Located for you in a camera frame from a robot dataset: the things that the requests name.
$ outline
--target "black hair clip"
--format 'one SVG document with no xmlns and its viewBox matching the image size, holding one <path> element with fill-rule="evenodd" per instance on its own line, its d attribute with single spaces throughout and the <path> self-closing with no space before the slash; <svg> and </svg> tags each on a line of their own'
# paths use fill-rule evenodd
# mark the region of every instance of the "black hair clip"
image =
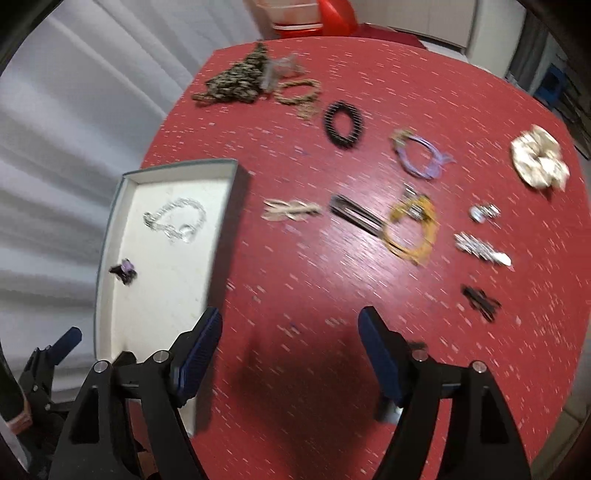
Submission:
<svg viewBox="0 0 591 480">
<path fill-rule="evenodd" d="M 487 322 L 495 321 L 495 312 L 501 306 L 498 301 L 487 297 L 482 289 L 466 285 L 462 285 L 462 294 L 466 296 L 473 309 L 480 310 Z"/>
<path fill-rule="evenodd" d="M 134 265 L 129 261 L 129 258 L 124 258 L 119 265 L 115 265 L 109 269 L 109 273 L 114 273 L 123 282 L 123 285 L 129 285 L 131 281 L 138 276 L 134 270 Z"/>
</svg>

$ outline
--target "white cabinet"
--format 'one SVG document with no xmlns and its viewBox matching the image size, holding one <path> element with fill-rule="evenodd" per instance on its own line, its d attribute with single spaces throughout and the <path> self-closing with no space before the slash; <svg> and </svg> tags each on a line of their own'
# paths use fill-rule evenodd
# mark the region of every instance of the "white cabinet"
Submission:
<svg viewBox="0 0 591 480">
<path fill-rule="evenodd" d="M 467 47 L 475 8 L 475 0 L 433 0 L 427 35 Z"/>
<path fill-rule="evenodd" d="M 390 0 L 385 19 L 388 27 L 427 34 L 429 30 L 429 10 L 433 0 Z"/>
<path fill-rule="evenodd" d="M 377 14 L 383 1 L 365 2 L 369 22 L 467 47 L 476 0 L 388 0 L 385 18 Z"/>
</svg>

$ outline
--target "red table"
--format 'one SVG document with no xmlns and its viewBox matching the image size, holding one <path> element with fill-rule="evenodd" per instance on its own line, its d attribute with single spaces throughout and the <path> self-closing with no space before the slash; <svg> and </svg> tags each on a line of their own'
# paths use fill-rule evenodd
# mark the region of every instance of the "red table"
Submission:
<svg viewBox="0 0 591 480">
<path fill-rule="evenodd" d="M 359 38 L 268 44 L 273 57 L 299 52 L 310 78 L 322 81 L 322 106 L 356 105 L 365 132 L 357 148 L 342 151 L 321 115 L 304 122 L 273 100 L 196 107 L 190 94 L 252 49 L 242 45 L 215 52 L 146 154 L 143 167 L 237 158 L 252 175 L 223 306 L 212 418 L 193 440 L 208 475 L 371 478 L 394 427 L 372 419 L 378 384 L 356 330 L 368 304 L 439 361 L 485 361 L 533 458 L 570 391 L 591 300 L 587 196 L 566 128 L 511 85 L 436 53 Z M 513 169 L 509 143 L 532 124 L 561 144 L 571 171 L 564 193 L 530 190 Z M 457 163 L 432 183 L 412 179 L 388 141 L 403 127 Z M 408 153 L 426 162 L 420 147 Z M 328 212 L 299 223 L 261 219 L 263 199 L 327 205 L 337 192 L 385 215 L 405 181 L 432 198 L 441 223 L 423 268 Z M 501 209 L 501 229 L 469 219 L 469 206 L 484 202 Z M 507 252 L 515 271 L 458 251 L 457 231 Z M 468 306 L 462 283 L 502 303 L 495 324 Z M 445 407 L 440 417 L 448 416 Z M 440 422 L 425 478 L 437 472 L 445 434 Z"/>
</svg>

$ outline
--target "silver charm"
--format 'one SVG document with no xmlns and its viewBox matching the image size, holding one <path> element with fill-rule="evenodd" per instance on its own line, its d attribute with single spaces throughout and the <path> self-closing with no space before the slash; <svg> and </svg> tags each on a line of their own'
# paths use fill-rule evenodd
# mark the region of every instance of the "silver charm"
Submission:
<svg viewBox="0 0 591 480">
<path fill-rule="evenodd" d="M 487 218 L 492 221 L 493 218 L 497 218 L 501 214 L 501 211 L 491 203 L 487 205 L 473 205 L 468 212 L 470 213 L 470 218 L 477 223 L 484 223 Z"/>
<path fill-rule="evenodd" d="M 417 200 L 419 197 L 424 196 L 422 193 L 417 192 L 413 187 L 411 187 L 408 183 L 404 184 L 404 190 L 402 191 L 402 196 L 408 200 Z M 407 215 L 417 222 L 422 222 L 425 219 L 425 211 L 423 207 L 419 205 L 411 205 L 411 207 L 407 210 Z"/>
</svg>

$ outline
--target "yellow bracelet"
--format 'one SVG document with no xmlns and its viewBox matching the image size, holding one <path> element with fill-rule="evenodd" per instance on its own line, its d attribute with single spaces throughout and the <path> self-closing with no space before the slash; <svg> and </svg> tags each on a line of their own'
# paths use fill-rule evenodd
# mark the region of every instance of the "yellow bracelet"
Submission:
<svg viewBox="0 0 591 480">
<path fill-rule="evenodd" d="M 408 211 L 412 207 L 418 207 L 421 209 L 423 214 L 423 218 L 421 220 L 424 237 L 423 242 L 418 247 L 414 248 L 408 248 L 400 245 L 390 238 L 390 235 L 388 234 L 388 222 L 384 222 L 384 226 L 382 227 L 382 240 L 388 250 L 390 250 L 394 255 L 397 255 L 404 260 L 410 260 L 415 265 L 424 265 L 431 254 L 433 244 L 435 243 L 435 239 L 437 237 L 437 230 L 439 229 L 433 202 L 431 202 L 429 197 L 425 195 L 421 195 L 412 199 L 404 199 L 399 203 L 392 205 L 388 219 L 392 223 L 397 223 L 402 219 L 402 217 L 408 214 Z"/>
</svg>

